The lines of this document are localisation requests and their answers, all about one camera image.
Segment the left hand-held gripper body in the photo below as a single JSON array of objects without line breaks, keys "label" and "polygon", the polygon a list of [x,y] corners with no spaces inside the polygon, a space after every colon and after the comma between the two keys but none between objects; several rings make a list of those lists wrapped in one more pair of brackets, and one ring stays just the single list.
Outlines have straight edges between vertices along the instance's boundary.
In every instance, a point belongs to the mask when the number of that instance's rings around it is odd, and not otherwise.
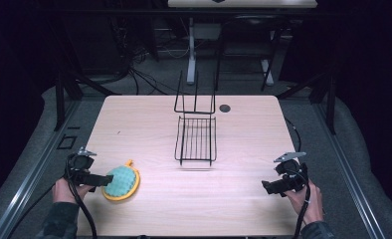
[{"label": "left hand-held gripper body", "polygon": [[66,164],[66,180],[73,185],[96,186],[96,178],[91,174],[90,167],[94,163],[93,152],[86,150],[83,146],[70,154]]}]

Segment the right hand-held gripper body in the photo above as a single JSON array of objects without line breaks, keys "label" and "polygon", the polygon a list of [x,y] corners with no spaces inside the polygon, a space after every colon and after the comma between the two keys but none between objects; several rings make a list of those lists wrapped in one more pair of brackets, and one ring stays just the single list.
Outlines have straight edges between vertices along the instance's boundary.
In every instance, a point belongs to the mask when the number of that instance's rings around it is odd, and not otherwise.
[{"label": "right hand-held gripper body", "polygon": [[307,183],[306,165],[297,161],[302,156],[305,156],[305,152],[286,152],[275,159],[278,164],[275,171],[283,177],[286,191],[300,191]]}]

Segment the teal sponge with yellow rim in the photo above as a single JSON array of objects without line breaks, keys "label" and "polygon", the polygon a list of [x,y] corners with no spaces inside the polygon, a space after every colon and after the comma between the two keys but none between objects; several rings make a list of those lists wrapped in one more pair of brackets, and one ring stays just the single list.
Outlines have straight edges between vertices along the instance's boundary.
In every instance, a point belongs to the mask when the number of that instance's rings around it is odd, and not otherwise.
[{"label": "teal sponge with yellow rim", "polygon": [[130,197],[140,183],[140,174],[133,167],[132,159],[129,159],[124,165],[112,169],[108,175],[112,177],[112,182],[101,190],[107,200],[120,201]]}]

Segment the person's left hand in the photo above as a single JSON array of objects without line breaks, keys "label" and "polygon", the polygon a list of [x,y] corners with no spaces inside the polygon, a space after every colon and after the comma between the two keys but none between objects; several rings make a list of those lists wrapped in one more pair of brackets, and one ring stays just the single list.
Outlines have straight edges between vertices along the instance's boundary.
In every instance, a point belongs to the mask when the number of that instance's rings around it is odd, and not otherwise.
[{"label": "person's left hand", "polygon": [[[84,199],[86,194],[93,189],[92,186],[89,185],[82,185],[77,186],[76,190],[80,197],[80,199]],[[71,189],[69,183],[64,179],[60,178],[56,181],[55,185],[52,188],[53,194],[53,202],[68,202],[68,203],[77,203],[77,199]]]}]

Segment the person's right hand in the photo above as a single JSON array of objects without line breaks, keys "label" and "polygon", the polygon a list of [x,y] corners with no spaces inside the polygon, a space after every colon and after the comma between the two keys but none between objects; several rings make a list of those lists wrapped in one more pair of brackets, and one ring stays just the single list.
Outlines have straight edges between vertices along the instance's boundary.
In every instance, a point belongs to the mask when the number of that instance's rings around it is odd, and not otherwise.
[{"label": "person's right hand", "polygon": [[297,215],[301,214],[302,207],[305,204],[307,204],[307,208],[302,219],[305,225],[324,220],[321,191],[311,180],[308,182],[308,186],[310,188],[309,199],[305,198],[306,187],[298,192],[294,192],[294,191],[285,192],[285,195],[289,199]]}]

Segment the black tape square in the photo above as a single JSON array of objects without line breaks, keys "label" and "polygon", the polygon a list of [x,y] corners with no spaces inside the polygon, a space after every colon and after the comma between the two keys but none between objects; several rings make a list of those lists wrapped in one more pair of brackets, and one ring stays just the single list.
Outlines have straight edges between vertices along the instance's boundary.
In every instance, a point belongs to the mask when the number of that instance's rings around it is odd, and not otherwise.
[{"label": "black tape square", "polygon": [[77,137],[75,135],[64,134],[57,145],[57,149],[72,149]]}]

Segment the black metal stand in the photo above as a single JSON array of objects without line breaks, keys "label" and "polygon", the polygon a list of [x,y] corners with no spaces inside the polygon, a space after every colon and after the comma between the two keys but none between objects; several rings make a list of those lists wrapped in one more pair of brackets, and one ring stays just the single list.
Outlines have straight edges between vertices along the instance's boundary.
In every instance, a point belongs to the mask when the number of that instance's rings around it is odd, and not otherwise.
[{"label": "black metal stand", "polygon": [[326,67],[313,77],[291,87],[289,90],[277,95],[279,100],[286,99],[306,87],[313,87],[308,96],[312,104],[320,104],[326,97],[325,125],[328,130],[335,134],[334,113],[336,101],[336,73],[338,69],[334,65]]},{"label": "black metal stand", "polygon": [[84,93],[80,89],[79,83],[84,83],[106,97],[117,96],[117,93],[106,89],[77,71],[66,55],[61,51],[55,50],[52,55],[58,69],[56,80],[57,122],[55,131],[58,131],[66,120],[65,93],[74,101],[80,101],[82,99]]}]

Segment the black chair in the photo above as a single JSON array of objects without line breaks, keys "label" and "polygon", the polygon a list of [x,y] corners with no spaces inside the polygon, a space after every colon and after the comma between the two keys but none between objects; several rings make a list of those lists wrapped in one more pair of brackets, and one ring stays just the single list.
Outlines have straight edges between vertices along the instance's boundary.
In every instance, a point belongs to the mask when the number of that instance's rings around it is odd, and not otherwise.
[{"label": "black chair", "polygon": [[215,90],[219,89],[220,75],[237,73],[249,74],[239,67],[238,71],[221,69],[226,59],[245,58],[258,60],[261,69],[255,74],[263,75],[261,90],[272,86],[272,65],[280,43],[280,38],[287,28],[289,20],[278,15],[239,15],[221,25],[216,52]]}]

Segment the white desk with white legs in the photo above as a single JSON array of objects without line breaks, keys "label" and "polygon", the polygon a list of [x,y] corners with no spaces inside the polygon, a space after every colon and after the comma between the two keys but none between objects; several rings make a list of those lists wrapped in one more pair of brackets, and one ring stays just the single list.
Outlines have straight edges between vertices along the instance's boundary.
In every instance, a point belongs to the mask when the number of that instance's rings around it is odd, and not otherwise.
[{"label": "white desk with white legs", "polygon": [[[168,7],[174,10],[287,10],[314,9],[317,0],[167,0]],[[219,37],[220,26],[217,23],[195,23],[194,17],[188,17],[189,62],[187,69],[187,84],[196,81],[196,52],[195,41],[214,40]]]}]

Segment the aluminium floor rail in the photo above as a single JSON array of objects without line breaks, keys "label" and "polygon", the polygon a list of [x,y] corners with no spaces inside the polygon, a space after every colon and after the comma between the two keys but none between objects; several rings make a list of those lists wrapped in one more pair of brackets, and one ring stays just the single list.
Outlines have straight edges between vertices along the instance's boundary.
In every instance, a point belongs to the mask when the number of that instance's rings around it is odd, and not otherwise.
[{"label": "aluminium floor rail", "polygon": [[59,130],[56,106],[47,102],[37,127],[0,189],[0,239],[33,239],[40,231],[51,204],[50,186],[64,170],[69,149],[58,144],[73,129],[82,104],[70,102]]},{"label": "aluminium floor rail", "polygon": [[336,161],[339,165],[342,177],[370,239],[387,239],[375,216],[375,213],[371,208],[368,199],[366,198],[362,188],[360,187],[357,177],[355,176],[354,171],[349,164],[349,161],[346,157],[344,150],[342,149],[337,135],[333,134],[330,131],[325,121],[324,109],[321,105],[318,104],[313,104],[312,108],[319,120],[321,127],[325,131],[328,141],[330,142],[336,154]]}]

